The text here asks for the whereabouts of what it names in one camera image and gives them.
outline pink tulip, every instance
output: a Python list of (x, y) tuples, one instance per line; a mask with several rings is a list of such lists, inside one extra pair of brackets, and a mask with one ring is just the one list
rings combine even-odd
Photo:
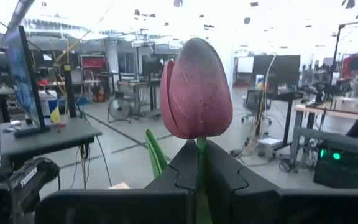
[(165, 127), (176, 137), (218, 136), (233, 108), (222, 61), (206, 41), (193, 38), (164, 68), (160, 102)]

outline monitor stand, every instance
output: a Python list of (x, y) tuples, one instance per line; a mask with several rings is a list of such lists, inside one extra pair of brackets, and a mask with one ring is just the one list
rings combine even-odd
[(13, 136), (15, 136), (15, 138), (24, 138), (24, 137), (29, 137), (29, 136), (33, 136), (36, 134), (41, 134), (41, 133), (46, 133), (50, 131), (49, 126), (45, 126), (45, 127), (36, 127), (36, 128), (29, 128), (29, 129), (24, 129), (24, 130), (17, 130), (13, 133)]

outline tulip stem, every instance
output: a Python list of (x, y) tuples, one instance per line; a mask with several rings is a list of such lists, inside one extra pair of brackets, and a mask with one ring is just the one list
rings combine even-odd
[(198, 175), (200, 186), (197, 191), (197, 224), (210, 224), (211, 215), (209, 214), (208, 198), (205, 192), (205, 150), (206, 137), (197, 138), (198, 147)]

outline green led light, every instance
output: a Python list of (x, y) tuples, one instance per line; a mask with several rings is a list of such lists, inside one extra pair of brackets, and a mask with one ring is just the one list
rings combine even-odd
[(322, 149), (322, 150), (320, 151), (320, 158), (322, 158), (325, 153), (326, 153), (326, 150), (325, 150), (325, 149)]
[(334, 153), (333, 155), (334, 159), (340, 159), (341, 158), (341, 155), (339, 155), (339, 153)]

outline computer monitor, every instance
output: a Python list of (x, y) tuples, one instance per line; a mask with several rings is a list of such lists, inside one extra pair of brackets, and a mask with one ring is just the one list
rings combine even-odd
[(8, 30), (4, 36), (3, 44), (6, 47), (6, 56), (11, 78), (14, 82), (16, 100), (34, 124), (38, 126), (37, 129), (20, 130), (19, 132), (28, 135), (48, 130), (42, 115), (35, 73), (32, 68), (30, 50), (23, 26)]

